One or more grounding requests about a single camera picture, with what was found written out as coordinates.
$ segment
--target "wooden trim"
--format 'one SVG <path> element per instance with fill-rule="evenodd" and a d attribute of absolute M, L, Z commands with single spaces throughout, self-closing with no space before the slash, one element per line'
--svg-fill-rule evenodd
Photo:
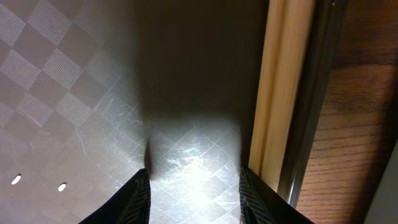
<path fill-rule="evenodd" d="M 269 3 L 267 26 L 262 53 L 259 89 L 257 93 L 256 115 L 249 156 L 249 168 L 261 175 L 262 159 L 266 141 L 269 112 L 271 107 L 272 84 L 279 55 L 281 27 L 283 24 L 285 0 L 271 0 Z"/>
<path fill-rule="evenodd" d="M 277 190 L 315 0 L 271 0 L 249 168 Z"/>
<path fill-rule="evenodd" d="M 286 4 L 261 172 L 261 179 L 275 191 L 279 184 L 314 4 L 315 0 L 290 0 Z"/>
<path fill-rule="evenodd" d="M 317 1 L 278 194 L 295 207 L 325 97 L 347 0 Z"/>

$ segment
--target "light spot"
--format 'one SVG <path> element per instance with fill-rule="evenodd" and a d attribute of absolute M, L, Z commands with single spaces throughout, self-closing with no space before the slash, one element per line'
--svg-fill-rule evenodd
<path fill-rule="evenodd" d="M 61 192 L 65 189 L 65 187 L 67 187 L 67 183 L 62 183 L 59 187 L 58 187 L 58 191 Z"/>
<path fill-rule="evenodd" d="M 21 179 L 21 175 L 18 174 L 18 175 L 15 177 L 15 179 L 11 182 L 11 184 L 14 185 L 14 184 L 18 183 L 18 181 L 19 181 L 20 179 Z"/>

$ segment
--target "diamond plate floor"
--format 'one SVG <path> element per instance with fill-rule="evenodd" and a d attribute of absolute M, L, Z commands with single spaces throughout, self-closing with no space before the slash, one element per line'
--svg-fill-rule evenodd
<path fill-rule="evenodd" d="M 264 12 L 264 1 L 0 0 L 1 221 L 78 223 L 148 147 L 151 223 L 239 223 Z"/>

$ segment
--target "elevator floor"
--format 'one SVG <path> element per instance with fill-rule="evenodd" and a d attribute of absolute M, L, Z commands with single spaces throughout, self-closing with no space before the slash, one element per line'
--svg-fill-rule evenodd
<path fill-rule="evenodd" d="M 148 150 L 151 223 L 239 223 L 266 7 L 0 0 L 2 222 L 78 223 Z"/>

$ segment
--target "wooden floor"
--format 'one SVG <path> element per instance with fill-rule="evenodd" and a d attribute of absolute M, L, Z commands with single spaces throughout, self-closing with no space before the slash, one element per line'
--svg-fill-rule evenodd
<path fill-rule="evenodd" d="M 398 123 L 398 1 L 350 0 L 297 210 L 361 223 Z"/>

